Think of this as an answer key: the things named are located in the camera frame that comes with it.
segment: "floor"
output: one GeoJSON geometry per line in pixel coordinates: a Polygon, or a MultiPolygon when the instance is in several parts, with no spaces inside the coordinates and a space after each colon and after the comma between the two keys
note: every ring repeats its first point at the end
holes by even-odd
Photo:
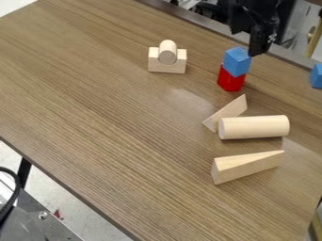
{"type": "MultiPolygon", "coordinates": [[[[0,0],[0,17],[21,8],[35,0],[0,0]]],[[[319,7],[312,5],[310,15],[303,23],[298,43],[293,51],[304,53],[307,46],[306,34],[318,21],[319,7]]],[[[322,42],[320,41],[314,56],[322,61],[322,42]]],[[[0,166],[17,170],[21,156],[0,142],[0,166]]],[[[36,168],[32,168],[26,190],[40,203],[54,212],[59,209],[63,222],[86,241],[129,241],[125,234],[101,218],[84,203],[75,198],[63,187],[36,168]]]]}

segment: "screw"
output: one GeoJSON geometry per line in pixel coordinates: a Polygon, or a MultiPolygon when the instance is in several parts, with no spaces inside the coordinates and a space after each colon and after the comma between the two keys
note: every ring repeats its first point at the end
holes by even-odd
{"type": "Polygon", "coordinates": [[[46,212],[40,212],[38,218],[45,220],[48,217],[48,214],[46,212]]]}

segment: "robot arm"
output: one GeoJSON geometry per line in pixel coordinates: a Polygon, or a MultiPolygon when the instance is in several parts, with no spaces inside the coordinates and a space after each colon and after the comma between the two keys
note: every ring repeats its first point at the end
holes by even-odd
{"type": "Polygon", "coordinates": [[[229,0],[228,24],[233,34],[250,33],[249,55],[268,51],[277,37],[280,18],[277,7],[281,0],[229,0]]]}

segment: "red cube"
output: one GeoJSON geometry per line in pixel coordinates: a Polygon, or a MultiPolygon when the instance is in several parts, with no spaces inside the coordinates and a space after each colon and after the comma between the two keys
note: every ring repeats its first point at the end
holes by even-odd
{"type": "Polygon", "coordinates": [[[239,91],[244,86],[245,77],[246,74],[233,77],[221,64],[217,83],[226,91],[239,91]]]}

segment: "blue block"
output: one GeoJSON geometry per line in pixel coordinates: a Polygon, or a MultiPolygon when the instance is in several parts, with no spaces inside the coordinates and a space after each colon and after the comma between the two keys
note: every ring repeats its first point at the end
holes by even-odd
{"type": "Polygon", "coordinates": [[[313,88],[322,88],[322,64],[315,64],[310,74],[313,88]]]}
{"type": "Polygon", "coordinates": [[[251,57],[246,49],[235,47],[227,50],[224,58],[224,69],[233,77],[238,77],[250,70],[251,57]]]}

